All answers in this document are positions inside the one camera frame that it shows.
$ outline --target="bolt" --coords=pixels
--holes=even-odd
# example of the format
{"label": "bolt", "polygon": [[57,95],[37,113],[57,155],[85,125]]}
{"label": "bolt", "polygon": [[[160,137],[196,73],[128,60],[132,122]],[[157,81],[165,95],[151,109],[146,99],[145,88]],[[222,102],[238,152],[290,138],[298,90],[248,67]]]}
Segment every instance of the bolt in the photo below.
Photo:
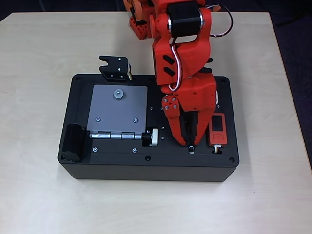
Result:
{"label": "bolt", "polygon": [[122,97],[123,97],[123,90],[122,89],[116,89],[114,91],[114,97],[116,99],[122,99]]}

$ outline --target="white cable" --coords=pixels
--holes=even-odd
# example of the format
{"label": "white cable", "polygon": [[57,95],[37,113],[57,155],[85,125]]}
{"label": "white cable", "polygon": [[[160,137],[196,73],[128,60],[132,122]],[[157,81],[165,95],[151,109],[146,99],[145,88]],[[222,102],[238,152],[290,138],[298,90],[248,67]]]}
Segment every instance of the white cable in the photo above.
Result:
{"label": "white cable", "polygon": [[175,50],[175,43],[173,42],[172,45],[171,45],[171,51],[175,57],[175,60],[176,60],[176,63],[177,63],[177,82],[176,82],[176,86],[175,88],[172,88],[170,84],[168,84],[168,87],[169,89],[172,91],[172,92],[175,92],[177,91],[180,86],[181,86],[181,83],[182,83],[182,69],[181,69],[181,61],[180,61],[180,58],[179,56],[177,55],[177,52]]}

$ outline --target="metal screw head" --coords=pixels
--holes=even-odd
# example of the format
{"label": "metal screw head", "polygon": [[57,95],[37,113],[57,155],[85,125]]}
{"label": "metal screw head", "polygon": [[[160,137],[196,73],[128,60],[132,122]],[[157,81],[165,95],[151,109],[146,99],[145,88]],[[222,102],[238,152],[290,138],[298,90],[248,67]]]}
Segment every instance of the metal screw head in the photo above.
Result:
{"label": "metal screw head", "polygon": [[114,97],[116,99],[121,99],[123,97],[123,90],[122,89],[116,89],[114,91]]}

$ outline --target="floor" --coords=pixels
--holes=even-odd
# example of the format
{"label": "floor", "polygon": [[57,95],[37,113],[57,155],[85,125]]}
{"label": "floor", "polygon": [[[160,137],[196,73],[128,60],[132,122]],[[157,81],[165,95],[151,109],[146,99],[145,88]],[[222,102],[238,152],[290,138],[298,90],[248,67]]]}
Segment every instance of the floor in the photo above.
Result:
{"label": "floor", "polygon": [[[265,12],[265,6],[259,3],[268,0],[208,0],[226,5],[231,11]],[[271,14],[280,52],[283,58],[287,78],[297,110],[302,135],[312,165],[312,2],[301,0],[305,9],[299,11],[299,17],[286,17]],[[124,10],[122,0],[2,0],[0,2],[0,20],[12,12],[35,11],[117,11]]]}

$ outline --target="light wood surface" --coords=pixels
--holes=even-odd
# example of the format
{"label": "light wood surface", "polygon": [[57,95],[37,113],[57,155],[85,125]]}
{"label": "light wood surface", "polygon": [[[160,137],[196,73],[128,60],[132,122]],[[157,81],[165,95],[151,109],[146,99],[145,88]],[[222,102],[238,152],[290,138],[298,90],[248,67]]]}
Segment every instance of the light wood surface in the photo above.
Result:
{"label": "light wood surface", "polygon": [[[312,177],[270,16],[211,39],[232,86],[240,165],[223,183],[73,179],[57,152],[70,82],[99,55],[153,74],[128,13],[18,13],[0,23],[1,234],[307,234]],[[213,30],[227,28],[213,14]]]}

